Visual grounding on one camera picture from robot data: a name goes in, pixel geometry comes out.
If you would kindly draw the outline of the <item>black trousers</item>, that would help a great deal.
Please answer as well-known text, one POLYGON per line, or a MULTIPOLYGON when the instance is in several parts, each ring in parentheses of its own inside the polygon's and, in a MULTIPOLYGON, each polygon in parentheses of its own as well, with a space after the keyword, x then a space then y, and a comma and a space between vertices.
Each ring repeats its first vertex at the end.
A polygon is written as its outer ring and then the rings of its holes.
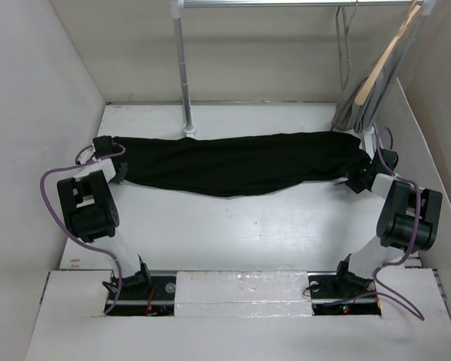
POLYGON ((260 196, 304 182, 334 181, 366 166, 361 141, 340 132, 195 140, 115 137, 129 183, 230 198, 260 196))

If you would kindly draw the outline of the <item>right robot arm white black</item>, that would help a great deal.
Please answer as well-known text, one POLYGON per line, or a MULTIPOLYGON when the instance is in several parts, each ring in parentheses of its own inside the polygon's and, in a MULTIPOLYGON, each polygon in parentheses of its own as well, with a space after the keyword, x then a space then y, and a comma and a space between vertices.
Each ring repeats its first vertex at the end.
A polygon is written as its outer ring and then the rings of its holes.
POLYGON ((332 286, 343 297, 366 292, 377 268, 405 254, 429 250, 436 240, 443 194, 416 189, 391 175, 397 164, 397 153, 384 150, 382 156, 366 156, 343 169, 345 184, 353 192, 368 190, 384 199, 376 235, 337 266, 332 286))

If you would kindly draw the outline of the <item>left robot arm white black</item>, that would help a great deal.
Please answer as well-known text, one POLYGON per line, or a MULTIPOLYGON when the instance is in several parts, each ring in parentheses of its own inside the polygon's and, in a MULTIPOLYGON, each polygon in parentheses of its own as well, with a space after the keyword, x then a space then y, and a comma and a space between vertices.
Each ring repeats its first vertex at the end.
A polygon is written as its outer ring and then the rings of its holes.
POLYGON ((90 158, 76 160, 84 168, 56 187, 66 229, 81 244, 107 256, 116 272, 104 285, 112 293, 120 290, 123 296, 141 299, 152 291, 153 280, 145 262, 117 232, 120 217, 109 187, 125 177, 126 165, 114 164, 124 153, 112 137, 94 138, 90 158))

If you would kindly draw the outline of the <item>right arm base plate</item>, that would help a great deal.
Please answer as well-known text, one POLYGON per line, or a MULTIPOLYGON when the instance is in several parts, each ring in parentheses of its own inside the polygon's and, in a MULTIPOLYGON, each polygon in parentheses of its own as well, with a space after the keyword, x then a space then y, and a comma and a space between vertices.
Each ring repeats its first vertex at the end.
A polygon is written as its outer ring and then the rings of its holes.
POLYGON ((303 296, 312 301, 313 316, 380 316, 377 297, 368 286, 339 281, 335 272, 308 272, 303 296))

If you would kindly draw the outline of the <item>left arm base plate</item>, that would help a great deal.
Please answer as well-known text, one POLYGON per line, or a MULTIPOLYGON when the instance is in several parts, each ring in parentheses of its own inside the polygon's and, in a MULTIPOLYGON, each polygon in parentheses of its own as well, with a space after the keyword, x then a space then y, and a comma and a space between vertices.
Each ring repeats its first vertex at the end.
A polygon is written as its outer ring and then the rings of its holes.
POLYGON ((115 306, 107 313, 117 317, 168 317, 174 315, 176 273, 152 273, 152 285, 144 290, 123 286, 115 306))

